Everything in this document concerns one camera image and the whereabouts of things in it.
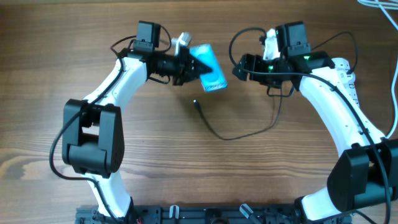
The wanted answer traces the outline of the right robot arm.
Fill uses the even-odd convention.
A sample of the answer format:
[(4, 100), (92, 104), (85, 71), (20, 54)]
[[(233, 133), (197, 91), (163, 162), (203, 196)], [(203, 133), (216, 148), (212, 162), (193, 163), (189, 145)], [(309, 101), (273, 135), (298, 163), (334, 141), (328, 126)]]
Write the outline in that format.
[(348, 86), (353, 69), (312, 46), (301, 21), (264, 32), (260, 42), (264, 53), (234, 61), (234, 75), (268, 88), (291, 82), (315, 108), (338, 151), (326, 186), (297, 199), (300, 221), (320, 223), (379, 204), (390, 210), (397, 200), (397, 141), (360, 110)]

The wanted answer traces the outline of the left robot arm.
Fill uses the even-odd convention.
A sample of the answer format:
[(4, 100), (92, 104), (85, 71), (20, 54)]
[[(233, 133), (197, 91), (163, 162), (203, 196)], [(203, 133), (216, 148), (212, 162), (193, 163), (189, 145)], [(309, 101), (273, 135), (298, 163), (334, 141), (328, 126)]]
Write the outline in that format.
[(182, 33), (170, 41), (175, 53), (159, 50), (160, 24), (139, 21), (129, 45), (116, 52), (116, 63), (104, 82), (82, 100), (70, 99), (63, 109), (63, 126), (56, 140), (62, 142), (62, 159), (87, 181), (98, 208), (91, 219), (101, 223), (134, 223), (134, 202), (123, 185), (119, 168), (125, 150), (122, 112), (135, 92), (151, 75), (167, 77), (175, 86), (213, 72), (211, 65), (192, 55), (190, 38)]

